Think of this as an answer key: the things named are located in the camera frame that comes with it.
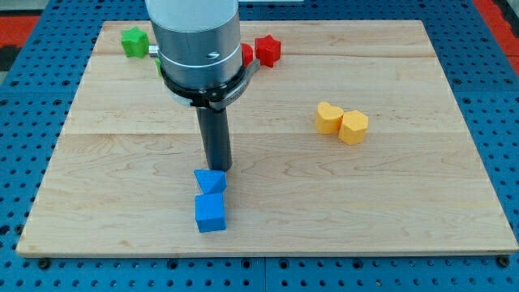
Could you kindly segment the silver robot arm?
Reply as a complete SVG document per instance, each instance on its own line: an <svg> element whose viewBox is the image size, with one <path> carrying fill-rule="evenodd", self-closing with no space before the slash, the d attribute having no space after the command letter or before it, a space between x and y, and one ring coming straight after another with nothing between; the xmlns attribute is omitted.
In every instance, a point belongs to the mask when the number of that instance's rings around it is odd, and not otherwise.
<svg viewBox="0 0 519 292"><path fill-rule="evenodd" d="M224 110L260 61L243 61L238 0L146 0L166 87L183 103Z"/></svg>

